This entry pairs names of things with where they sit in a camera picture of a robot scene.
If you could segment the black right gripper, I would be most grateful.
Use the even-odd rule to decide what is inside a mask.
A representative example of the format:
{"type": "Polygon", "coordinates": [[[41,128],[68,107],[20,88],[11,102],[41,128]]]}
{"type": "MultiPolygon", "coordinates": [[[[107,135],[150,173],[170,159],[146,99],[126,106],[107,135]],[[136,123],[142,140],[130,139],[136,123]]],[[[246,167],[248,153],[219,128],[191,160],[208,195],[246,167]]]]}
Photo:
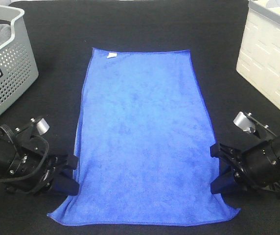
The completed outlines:
{"type": "Polygon", "coordinates": [[[280,156],[271,141],[264,141],[242,152],[215,143],[210,156],[225,161],[229,167],[210,184],[212,194],[263,190],[280,197],[280,156]]]}

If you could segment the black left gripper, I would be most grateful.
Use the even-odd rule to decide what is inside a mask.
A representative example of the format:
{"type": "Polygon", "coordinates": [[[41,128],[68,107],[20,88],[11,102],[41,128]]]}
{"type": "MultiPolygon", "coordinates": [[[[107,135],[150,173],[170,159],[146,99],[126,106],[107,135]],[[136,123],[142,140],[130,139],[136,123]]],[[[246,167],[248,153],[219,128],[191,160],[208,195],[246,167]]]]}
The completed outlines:
{"type": "MultiPolygon", "coordinates": [[[[6,183],[9,194],[40,194],[49,187],[52,194],[76,196],[79,184],[73,179],[72,171],[63,170],[50,180],[54,168],[50,166],[49,145],[44,139],[31,139],[22,146],[23,155],[16,155],[7,170],[6,183]]],[[[78,158],[75,155],[56,155],[54,165],[61,169],[76,170],[78,158]]]]}

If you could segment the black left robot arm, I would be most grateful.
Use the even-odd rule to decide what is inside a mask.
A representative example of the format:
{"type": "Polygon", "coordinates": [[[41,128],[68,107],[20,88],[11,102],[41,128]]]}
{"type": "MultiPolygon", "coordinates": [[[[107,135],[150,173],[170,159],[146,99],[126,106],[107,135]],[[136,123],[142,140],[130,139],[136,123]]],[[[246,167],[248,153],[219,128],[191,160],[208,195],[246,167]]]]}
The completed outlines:
{"type": "Polygon", "coordinates": [[[42,193],[75,196],[79,183],[72,173],[77,169],[74,155],[50,154],[49,144],[35,126],[12,131],[0,126],[0,183],[8,193],[42,193]]]}

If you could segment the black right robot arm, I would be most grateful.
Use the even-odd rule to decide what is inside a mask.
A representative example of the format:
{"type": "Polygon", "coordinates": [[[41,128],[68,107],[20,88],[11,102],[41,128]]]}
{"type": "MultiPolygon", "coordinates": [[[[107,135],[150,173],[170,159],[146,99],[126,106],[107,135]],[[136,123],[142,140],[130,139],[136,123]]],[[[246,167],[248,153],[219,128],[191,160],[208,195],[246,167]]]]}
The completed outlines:
{"type": "Polygon", "coordinates": [[[245,151],[216,143],[210,147],[210,155],[228,165],[211,182],[212,194],[264,190],[280,198],[280,136],[245,151]]]}

